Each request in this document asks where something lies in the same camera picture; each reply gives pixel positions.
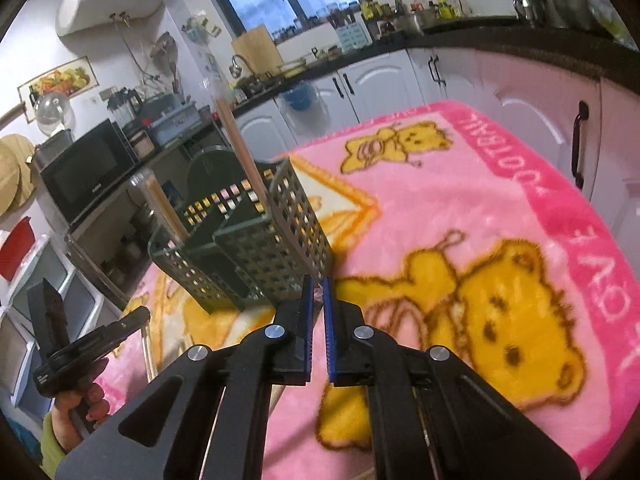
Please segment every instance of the faucet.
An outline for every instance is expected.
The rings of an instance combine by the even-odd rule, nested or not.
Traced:
[[[240,54],[234,54],[231,57],[231,65],[229,66],[229,72],[231,72],[231,76],[234,79],[238,79],[242,74],[242,67],[238,64],[238,58],[242,60],[242,62],[246,65],[246,67],[249,69],[249,72],[251,72],[253,76],[257,76],[254,69],[251,68],[251,65],[244,56],[240,56]]]

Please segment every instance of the silver screw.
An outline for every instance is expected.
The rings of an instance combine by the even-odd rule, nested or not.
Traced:
[[[208,353],[209,353],[209,350],[207,350],[206,346],[196,345],[189,348],[189,351],[187,352],[187,356],[192,361],[200,361],[201,359],[204,359]]]
[[[449,356],[451,354],[449,350],[444,348],[444,346],[434,346],[431,350],[429,350],[429,355],[434,361],[446,361],[447,359],[449,359]]]
[[[284,336],[284,333],[284,327],[280,325],[269,325],[264,329],[264,335],[270,339],[277,339],[279,337],[282,337]]]
[[[373,329],[366,325],[357,326],[353,330],[353,335],[358,339],[370,339],[373,337]]]

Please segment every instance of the yellow bear print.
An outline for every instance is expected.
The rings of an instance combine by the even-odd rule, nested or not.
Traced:
[[[584,384],[584,357],[570,308],[546,281],[540,249],[503,240],[459,274],[445,250],[463,239],[451,231],[433,249],[408,254],[396,279],[338,280],[337,296],[405,345],[451,348],[521,410],[571,402]],[[364,387],[325,386],[316,438],[329,449],[370,447]]]
[[[431,150],[448,150],[451,141],[446,133],[432,121],[412,124],[400,128],[387,127],[378,130],[372,136],[350,139],[345,144],[349,155],[340,167],[342,174],[366,170],[380,160],[404,162],[417,168],[420,161],[410,161],[411,153]]]

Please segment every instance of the kettle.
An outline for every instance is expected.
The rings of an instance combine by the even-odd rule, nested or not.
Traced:
[[[516,9],[518,16],[529,25],[534,27],[537,24],[533,0],[513,0],[513,8]]]
[[[513,0],[518,16],[535,27],[570,28],[610,38],[588,0]]]

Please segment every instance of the blue gripper pad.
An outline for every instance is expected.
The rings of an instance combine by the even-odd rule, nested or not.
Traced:
[[[324,307],[324,338],[326,341],[326,370],[329,375],[329,382],[335,383],[335,357],[337,354],[335,333],[334,333],[334,281],[325,278],[322,282],[322,303]]]

